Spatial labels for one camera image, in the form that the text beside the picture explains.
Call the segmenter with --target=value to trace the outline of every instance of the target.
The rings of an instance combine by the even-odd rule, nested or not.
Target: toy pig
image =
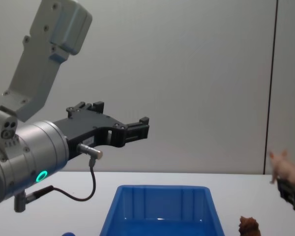
[[[272,181],[270,183],[275,183],[279,177],[295,186],[295,164],[288,160],[287,151],[285,150],[279,155],[270,152],[269,155],[272,164]]]

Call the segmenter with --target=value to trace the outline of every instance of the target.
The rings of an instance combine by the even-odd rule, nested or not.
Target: black object
[[[68,118],[55,122],[55,125],[67,137],[69,159],[81,154],[77,151],[80,143],[91,148],[99,145],[120,148],[128,142],[148,137],[149,118],[144,117],[138,123],[123,124],[103,114],[104,102],[80,102],[66,111]]]
[[[277,187],[280,191],[281,198],[291,203],[295,210],[295,187],[288,181],[282,179],[277,180]]]

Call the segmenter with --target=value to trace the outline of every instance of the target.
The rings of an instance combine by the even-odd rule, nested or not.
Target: table surface
[[[270,176],[164,173],[95,173],[97,189],[88,202],[76,202],[52,192],[13,210],[13,198],[0,204],[0,236],[98,236],[116,189],[124,184],[195,185],[211,190],[226,236],[239,235],[240,216],[254,217],[263,236],[295,236],[295,211],[280,198]],[[27,193],[52,184],[77,197],[92,188],[87,172],[60,172],[27,189]]]

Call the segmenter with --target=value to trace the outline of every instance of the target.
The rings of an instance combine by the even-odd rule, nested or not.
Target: robotic arm
[[[44,106],[61,63],[79,53],[91,21],[74,0],[42,0],[10,87],[0,96],[0,202],[15,196],[16,212],[34,200],[26,198],[26,188],[70,159],[85,153],[94,165],[103,154],[96,146],[123,147],[148,137],[148,118],[123,124],[103,114],[103,102],[81,102],[67,108],[66,119],[18,128],[18,119]]]

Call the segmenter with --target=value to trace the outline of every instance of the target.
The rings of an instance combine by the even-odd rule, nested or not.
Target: blue object
[[[210,190],[123,185],[100,236],[224,236]]]

